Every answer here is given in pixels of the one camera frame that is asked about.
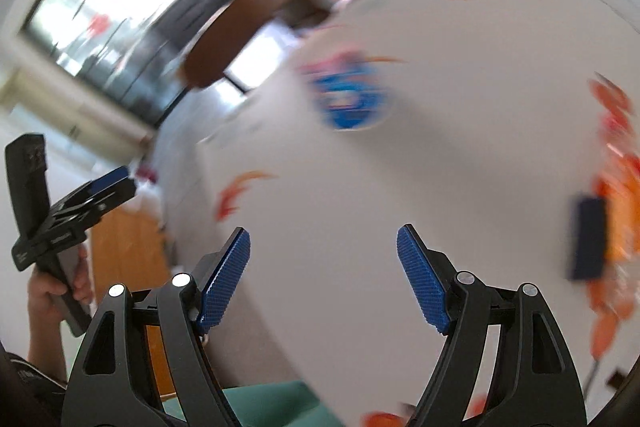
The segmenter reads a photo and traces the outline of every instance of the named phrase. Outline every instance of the blue gripper pad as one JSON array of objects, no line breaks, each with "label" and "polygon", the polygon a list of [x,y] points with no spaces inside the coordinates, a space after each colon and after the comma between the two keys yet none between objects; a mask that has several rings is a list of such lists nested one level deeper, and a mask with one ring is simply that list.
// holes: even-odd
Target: blue gripper pad
[{"label": "blue gripper pad", "polygon": [[446,335],[451,322],[445,306],[445,289],[436,276],[422,248],[407,227],[398,230],[398,257],[407,279],[414,290],[415,298],[427,322],[439,333]]},{"label": "blue gripper pad", "polygon": [[236,291],[242,272],[249,262],[250,251],[249,233],[242,230],[226,251],[218,265],[218,270],[202,291],[202,307],[200,315],[196,319],[196,327],[201,335],[207,333],[213,326],[220,324],[231,295]]}]

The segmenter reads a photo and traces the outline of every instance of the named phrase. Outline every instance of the window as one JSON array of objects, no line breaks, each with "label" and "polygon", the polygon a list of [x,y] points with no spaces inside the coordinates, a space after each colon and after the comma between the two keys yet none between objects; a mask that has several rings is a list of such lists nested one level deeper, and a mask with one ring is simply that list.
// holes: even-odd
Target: window
[{"label": "window", "polygon": [[228,110],[238,107],[246,99],[245,95],[228,80],[219,80],[207,89],[215,89]]},{"label": "window", "polygon": [[227,1],[41,0],[25,30],[69,74],[156,124],[182,90],[166,65]]},{"label": "window", "polygon": [[244,89],[260,86],[281,65],[299,39],[279,21],[266,23],[229,64],[227,76]]}]

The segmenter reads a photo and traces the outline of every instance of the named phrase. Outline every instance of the person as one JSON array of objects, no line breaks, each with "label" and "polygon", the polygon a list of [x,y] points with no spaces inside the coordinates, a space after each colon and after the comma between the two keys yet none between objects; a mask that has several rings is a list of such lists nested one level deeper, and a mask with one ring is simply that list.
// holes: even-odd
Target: person
[{"label": "person", "polygon": [[[87,252],[82,246],[72,286],[77,301],[88,305],[94,299]],[[64,317],[51,297],[66,291],[64,283],[34,267],[27,285],[30,329],[27,358],[8,353],[22,381],[57,421],[62,417],[67,375],[60,330]]]}]

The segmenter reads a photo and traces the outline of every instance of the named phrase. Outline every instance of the hand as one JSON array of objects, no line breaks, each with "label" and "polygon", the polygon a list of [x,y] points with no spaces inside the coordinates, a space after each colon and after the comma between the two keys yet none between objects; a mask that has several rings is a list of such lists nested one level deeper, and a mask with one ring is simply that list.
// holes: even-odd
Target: hand
[{"label": "hand", "polygon": [[[74,288],[73,295],[74,299],[82,302],[82,304],[89,304],[94,299],[94,292],[89,280],[89,268],[86,262],[87,253],[83,245],[80,246],[78,253],[80,259],[72,283]],[[45,321],[56,325],[62,322],[63,315],[53,304],[51,296],[65,294],[66,286],[64,283],[34,267],[27,291],[29,295],[29,316],[32,320]]]}]

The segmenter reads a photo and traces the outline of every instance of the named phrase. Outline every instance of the green fabric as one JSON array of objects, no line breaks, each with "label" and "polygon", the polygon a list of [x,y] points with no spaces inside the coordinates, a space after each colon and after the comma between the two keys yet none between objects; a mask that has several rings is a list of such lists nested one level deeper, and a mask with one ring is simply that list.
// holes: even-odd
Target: green fabric
[{"label": "green fabric", "polygon": [[[225,389],[243,427],[342,427],[301,381]],[[177,398],[164,403],[167,414],[184,420]]]}]

